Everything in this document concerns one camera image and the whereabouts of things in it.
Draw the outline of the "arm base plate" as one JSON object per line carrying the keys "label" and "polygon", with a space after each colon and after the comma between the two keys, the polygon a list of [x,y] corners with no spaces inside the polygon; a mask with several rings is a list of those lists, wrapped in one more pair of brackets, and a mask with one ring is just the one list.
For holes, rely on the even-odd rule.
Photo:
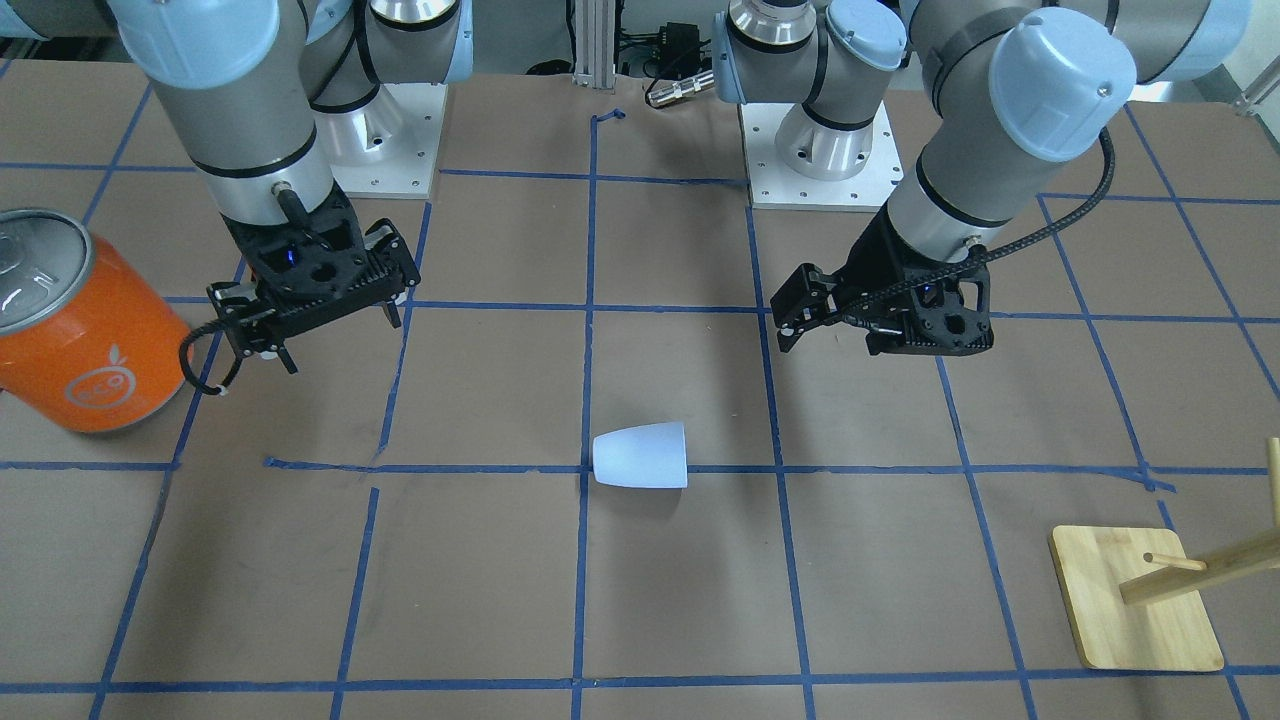
{"label": "arm base plate", "polygon": [[745,104],[740,118],[756,209],[874,213],[908,169],[884,106],[854,131],[820,126],[799,104]]}
{"label": "arm base plate", "polygon": [[364,108],[315,113],[319,141],[348,197],[430,199],[449,90],[384,85]]}

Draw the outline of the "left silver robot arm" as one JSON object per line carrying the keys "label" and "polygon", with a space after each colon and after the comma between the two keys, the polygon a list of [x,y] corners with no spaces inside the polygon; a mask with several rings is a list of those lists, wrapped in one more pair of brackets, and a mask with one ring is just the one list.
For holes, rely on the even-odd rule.
{"label": "left silver robot arm", "polygon": [[790,164],[869,138],[909,53],[941,124],[836,272],[804,263],[771,299],[778,346],[823,325],[870,354],[993,346],[988,265],[1085,217],[1110,190],[1108,123],[1134,87],[1226,59],[1248,1],[731,1],[712,41],[726,102],[788,102]]}

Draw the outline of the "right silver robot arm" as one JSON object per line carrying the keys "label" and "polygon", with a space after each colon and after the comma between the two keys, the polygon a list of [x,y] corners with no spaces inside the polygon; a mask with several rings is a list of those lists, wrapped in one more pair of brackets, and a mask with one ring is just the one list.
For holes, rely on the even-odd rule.
{"label": "right silver robot arm", "polygon": [[207,295],[238,357],[421,281],[355,197],[426,199],[447,86],[474,69],[468,1],[5,1],[3,36],[119,38],[148,77],[250,270]]}

